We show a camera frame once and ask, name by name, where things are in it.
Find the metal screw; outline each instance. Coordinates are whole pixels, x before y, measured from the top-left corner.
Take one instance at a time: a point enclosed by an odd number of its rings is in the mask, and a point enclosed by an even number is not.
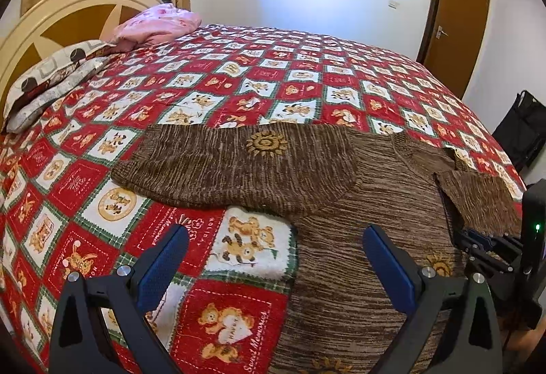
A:
[[[436,271],[434,268],[424,267],[421,269],[421,274],[423,274],[426,278],[433,278],[436,276]]]
[[[122,265],[116,270],[116,274],[120,277],[125,277],[131,273],[131,267],[129,265]]]
[[[479,284],[482,284],[485,281],[485,277],[483,276],[483,274],[480,274],[479,272],[475,272],[474,274],[472,274],[472,278],[474,279],[476,283],[479,283]]]
[[[75,281],[76,281],[77,279],[79,279],[79,278],[80,278],[80,273],[74,271],[74,272],[71,272],[71,273],[68,275],[67,280],[68,280],[69,282],[75,282]]]

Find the sweater sleeve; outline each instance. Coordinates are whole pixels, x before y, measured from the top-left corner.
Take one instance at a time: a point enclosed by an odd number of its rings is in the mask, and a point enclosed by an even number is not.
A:
[[[460,212],[466,228],[498,236],[520,233],[521,219],[501,178],[465,171],[440,172],[436,178]]]
[[[132,157],[111,171],[121,186],[167,205],[279,215],[317,212],[349,190],[355,174],[345,128],[291,123],[150,126]]]

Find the door handle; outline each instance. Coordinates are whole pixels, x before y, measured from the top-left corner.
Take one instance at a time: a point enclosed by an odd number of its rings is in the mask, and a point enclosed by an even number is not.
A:
[[[446,37],[449,37],[449,35],[446,34],[446,33],[443,31],[443,27],[438,26],[438,31],[436,32],[436,38],[440,39],[440,37],[441,37],[442,35],[445,35]]]

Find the embroidered sun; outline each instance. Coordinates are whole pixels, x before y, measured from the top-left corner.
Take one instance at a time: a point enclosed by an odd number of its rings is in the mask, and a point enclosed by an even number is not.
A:
[[[449,264],[448,259],[437,256],[436,254],[432,254],[432,256],[427,256],[427,262],[431,267],[434,268],[436,273],[439,276],[442,277],[450,277],[451,276],[451,266]]]
[[[261,153],[262,157],[266,154],[274,157],[278,156],[287,149],[288,142],[285,140],[285,136],[278,134],[275,131],[261,131],[252,135],[246,142],[246,148],[249,153],[257,156]]]
[[[316,360],[312,362],[313,369],[300,370],[300,374],[350,374],[352,365],[343,365],[340,359],[324,357],[322,363]]]

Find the pink blanket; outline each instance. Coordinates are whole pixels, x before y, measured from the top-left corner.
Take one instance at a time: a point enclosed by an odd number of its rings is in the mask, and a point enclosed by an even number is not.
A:
[[[108,40],[116,45],[110,53],[172,41],[195,31],[200,24],[201,17],[194,12],[159,4],[116,27]]]

